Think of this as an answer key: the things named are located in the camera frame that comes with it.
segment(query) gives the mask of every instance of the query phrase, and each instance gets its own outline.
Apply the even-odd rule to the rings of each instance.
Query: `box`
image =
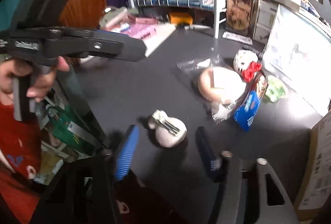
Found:
[[[285,0],[285,5],[290,9],[299,12],[301,6],[301,0]]]
[[[240,107],[234,112],[233,118],[246,132],[249,131],[254,117],[259,109],[263,95],[268,87],[268,80],[261,72],[257,72],[252,87]]]
[[[267,44],[275,20],[278,5],[276,3],[258,0],[254,5],[251,28],[253,39]]]
[[[308,162],[294,202],[299,220],[314,219],[331,193],[331,111],[312,129]]]

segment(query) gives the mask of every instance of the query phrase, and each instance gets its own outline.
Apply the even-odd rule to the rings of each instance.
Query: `green bag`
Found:
[[[70,106],[65,109],[49,107],[47,113],[54,125],[52,134],[71,149],[92,156],[95,150],[103,147],[102,143],[89,133]]]

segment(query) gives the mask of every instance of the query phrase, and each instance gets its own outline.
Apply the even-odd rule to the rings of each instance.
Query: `blue bristle pad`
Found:
[[[116,167],[117,167],[117,171],[115,172],[116,180],[122,180],[124,176],[126,176],[129,173],[133,154],[136,149],[136,145],[138,143],[138,139],[139,139],[139,129],[137,126],[134,126],[116,160]]]

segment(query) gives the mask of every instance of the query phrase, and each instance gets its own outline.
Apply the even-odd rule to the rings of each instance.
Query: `black plastic handle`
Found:
[[[13,78],[14,119],[17,121],[26,122],[32,118],[36,103],[34,98],[28,98],[26,93],[39,75],[48,74],[50,71],[49,66],[34,64],[33,67],[34,70],[31,75]]]
[[[260,160],[228,158],[227,175],[220,183],[209,224],[299,223],[275,171],[265,159]]]

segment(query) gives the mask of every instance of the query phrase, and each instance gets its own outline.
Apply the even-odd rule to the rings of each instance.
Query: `screw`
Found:
[[[102,47],[102,44],[100,42],[95,42],[94,43],[94,48],[95,49],[101,49],[101,47]]]
[[[266,165],[268,162],[266,159],[259,158],[256,160],[259,165]]]

